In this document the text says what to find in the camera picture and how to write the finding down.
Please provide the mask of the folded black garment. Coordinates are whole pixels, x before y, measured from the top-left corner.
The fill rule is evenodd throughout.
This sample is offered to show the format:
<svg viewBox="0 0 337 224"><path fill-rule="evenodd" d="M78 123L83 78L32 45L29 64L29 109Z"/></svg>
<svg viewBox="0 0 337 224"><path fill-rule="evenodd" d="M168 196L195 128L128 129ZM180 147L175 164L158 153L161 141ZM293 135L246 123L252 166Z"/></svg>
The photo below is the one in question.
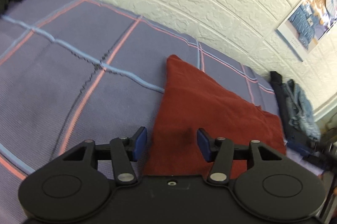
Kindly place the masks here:
<svg viewBox="0 0 337 224"><path fill-rule="evenodd" d="M303 132L289 124L290 115L286 106L286 94L282 86L282 76L275 71L270 72L270 85L273 88L277 99L279 116L281 118L283 132L287 141L287 147L298 152L303 157L312 154L312 141Z"/></svg>

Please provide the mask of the purple plaid bed sheet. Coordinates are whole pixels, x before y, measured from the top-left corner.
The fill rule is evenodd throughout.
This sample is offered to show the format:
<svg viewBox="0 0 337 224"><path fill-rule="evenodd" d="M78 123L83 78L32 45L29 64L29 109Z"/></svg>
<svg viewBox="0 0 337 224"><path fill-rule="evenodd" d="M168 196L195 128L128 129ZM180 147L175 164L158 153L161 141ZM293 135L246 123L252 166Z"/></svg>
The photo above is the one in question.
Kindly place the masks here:
<svg viewBox="0 0 337 224"><path fill-rule="evenodd" d="M176 55L279 117L254 70L194 38L93 0L23 0L1 16L2 223L319 223L321 180L253 139L229 183L145 175ZM138 183L114 180L110 141L147 129Z"/></svg>

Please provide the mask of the dark red pants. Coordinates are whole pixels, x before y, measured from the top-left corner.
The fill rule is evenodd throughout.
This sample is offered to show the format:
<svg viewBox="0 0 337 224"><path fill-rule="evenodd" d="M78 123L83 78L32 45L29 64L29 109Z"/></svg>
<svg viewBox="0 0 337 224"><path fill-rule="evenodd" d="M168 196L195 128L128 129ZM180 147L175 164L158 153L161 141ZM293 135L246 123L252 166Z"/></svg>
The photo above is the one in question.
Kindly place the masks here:
<svg viewBox="0 0 337 224"><path fill-rule="evenodd" d="M239 145L253 139L285 154L281 121L226 90L204 72L176 55L166 62L167 82L155 120L145 175L207 176L207 163L197 145L197 130Z"/></svg>

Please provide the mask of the bedding poster on wall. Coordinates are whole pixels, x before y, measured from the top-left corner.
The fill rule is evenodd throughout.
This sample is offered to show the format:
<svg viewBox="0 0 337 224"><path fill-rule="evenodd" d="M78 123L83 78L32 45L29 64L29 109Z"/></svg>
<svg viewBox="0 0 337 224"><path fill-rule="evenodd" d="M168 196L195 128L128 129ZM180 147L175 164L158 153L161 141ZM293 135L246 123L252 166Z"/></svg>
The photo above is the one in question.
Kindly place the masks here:
<svg viewBox="0 0 337 224"><path fill-rule="evenodd" d="M301 0L276 29L300 61L336 24L336 0Z"/></svg>

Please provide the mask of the folded blue jeans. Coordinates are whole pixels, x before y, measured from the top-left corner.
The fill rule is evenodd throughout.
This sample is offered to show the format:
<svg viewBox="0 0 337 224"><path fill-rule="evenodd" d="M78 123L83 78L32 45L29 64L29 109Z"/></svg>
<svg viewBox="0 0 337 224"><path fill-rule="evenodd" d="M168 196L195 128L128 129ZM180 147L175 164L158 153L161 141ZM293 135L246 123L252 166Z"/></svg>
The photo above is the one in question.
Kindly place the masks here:
<svg viewBox="0 0 337 224"><path fill-rule="evenodd" d="M314 111L305 91L293 79L283 84L289 124L313 141L320 141L321 133L314 121Z"/></svg>

